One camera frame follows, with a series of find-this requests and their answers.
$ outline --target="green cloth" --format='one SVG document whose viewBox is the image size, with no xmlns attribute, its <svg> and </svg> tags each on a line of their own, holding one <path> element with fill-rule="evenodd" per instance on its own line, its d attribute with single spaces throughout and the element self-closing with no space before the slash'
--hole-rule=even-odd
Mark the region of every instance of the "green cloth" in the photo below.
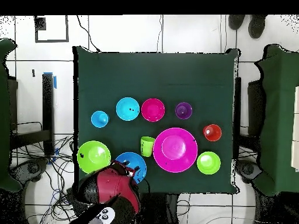
<svg viewBox="0 0 299 224">
<path fill-rule="evenodd" d="M 0 39 L 0 188 L 11 192 L 21 189 L 18 181 L 9 175 L 11 163 L 10 141 L 11 141 L 11 113 L 9 109 L 8 74 L 6 73 L 6 56 L 16 48 L 16 44 L 8 39 Z"/>
<path fill-rule="evenodd" d="M 123 152 L 140 154 L 142 136 L 156 138 L 163 130 L 181 127 L 188 130 L 198 144 L 198 155 L 213 151 L 221 159 L 216 174 L 199 172 L 196 162 L 182 173 L 162 170 L 154 158 L 144 157 L 151 192 L 154 193 L 236 193 L 231 185 L 232 105 L 234 101 L 234 59 L 237 50 L 228 54 L 156 54 L 92 53 L 77 47 L 79 84 L 79 146 L 91 140 L 109 148 L 112 159 Z M 123 97 L 136 99 L 140 108 L 148 98 L 160 99 L 165 115 L 158 122 L 146 121 L 141 113 L 132 121 L 116 114 L 116 104 Z M 180 102 L 192 105 L 193 114 L 180 120 L 175 107 Z M 110 120 L 104 128 L 91 123 L 91 115 L 105 111 Z M 218 124 L 222 137 L 209 142 L 203 135 L 208 124 Z M 80 170 L 79 178 L 85 173 Z M 141 193 L 148 192 L 143 180 Z"/>
<path fill-rule="evenodd" d="M 260 135 L 264 172 L 253 181 L 264 194 L 299 192 L 299 173 L 291 167 L 295 87 L 299 86 L 299 53 L 270 45 L 261 67 L 266 93 L 265 122 Z"/>
</svg>

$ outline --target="table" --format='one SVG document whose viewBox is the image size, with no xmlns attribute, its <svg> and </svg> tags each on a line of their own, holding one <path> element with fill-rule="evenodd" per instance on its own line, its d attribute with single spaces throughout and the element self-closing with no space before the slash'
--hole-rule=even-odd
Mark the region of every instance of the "table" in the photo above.
<svg viewBox="0 0 299 224">
<path fill-rule="evenodd" d="M 182 173 L 168 173 L 155 163 L 152 156 L 145 157 L 146 179 L 151 192 L 237 192 L 231 184 L 234 59 L 237 50 L 230 50 L 228 54 L 97 54 L 73 47 L 73 51 L 74 92 L 78 92 L 78 99 L 77 96 L 74 98 L 74 107 L 78 107 L 74 140 L 78 134 L 79 146 L 90 140 L 101 141 L 115 159 L 123 152 L 140 153 L 140 138 L 144 135 L 156 138 L 167 128 L 184 128 L 195 137 L 198 155 L 204 151 L 219 155 L 220 170 L 214 175 L 204 175 L 194 163 Z M 146 99 L 156 97 L 163 101 L 165 115 L 158 122 L 148 122 L 141 114 L 133 121 L 123 121 L 116 114 L 116 104 L 123 97 L 135 98 L 140 106 Z M 175 115 L 175 106 L 180 102 L 188 102 L 193 107 L 188 120 L 180 120 Z M 96 110 L 103 110 L 110 116 L 104 128 L 96 128 L 91 123 L 91 115 Z M 217 142 L 209 142 L 202 133 L 203 127 L 212 123 L 222 129 L 222 137 Z M 75 181 L 84 175 L 78 169 Z M 144 180 L 138 186 L 141 193 L 147 193 Z"/>
</svg>

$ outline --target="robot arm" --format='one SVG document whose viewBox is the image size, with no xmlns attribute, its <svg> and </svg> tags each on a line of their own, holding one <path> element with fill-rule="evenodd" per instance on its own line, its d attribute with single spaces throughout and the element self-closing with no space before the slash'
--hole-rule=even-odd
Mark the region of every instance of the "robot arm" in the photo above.
<svg viewBox="0 0 299 224">
<path fill-rule="evenodd" d="M 70 224 L 90 224 L 96 219 L 103 224 L 132 224 L 135 214 L 140 212 L 134 174 L 135 170 L 126 164 L 113 161 L 108 167 L 83 178 L 78 184 L 76 198 L 94 205 Z"/>
</svg>

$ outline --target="large pink plate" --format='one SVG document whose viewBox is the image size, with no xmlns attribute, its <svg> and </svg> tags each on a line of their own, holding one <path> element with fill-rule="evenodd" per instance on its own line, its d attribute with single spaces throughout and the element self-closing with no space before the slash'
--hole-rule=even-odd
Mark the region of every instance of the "large pink plate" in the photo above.
<svg viewBox="0 0 299 224">
<path fill-rule="evenodd" d="M 153 148 L 157 164 L 171 173 L 187 170 L 197 158 L 197 143 L 194 136 L 181 128 L 162 131 Z"/>
</svg>

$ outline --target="lime green bowl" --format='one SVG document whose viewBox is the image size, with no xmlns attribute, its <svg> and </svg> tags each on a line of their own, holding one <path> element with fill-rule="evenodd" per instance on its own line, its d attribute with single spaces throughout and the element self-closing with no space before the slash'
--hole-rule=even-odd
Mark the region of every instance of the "lime green bowl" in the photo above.
<svg viewBox="0 0 299 224">
<path fill-rule="evenodd" d="M 85 173 L 91 173 L 110 164 L 111 154 L 107 146 L 98 141 L 85 142 L 77 153 L 79 167 Z"/>
<path fill-rule="evenodd" d="M 203 152 L 197 158 L 197 167 L 204 174 L 214 174 L 220 168 L 220 158 L 214 152 Z"/>
</svg>

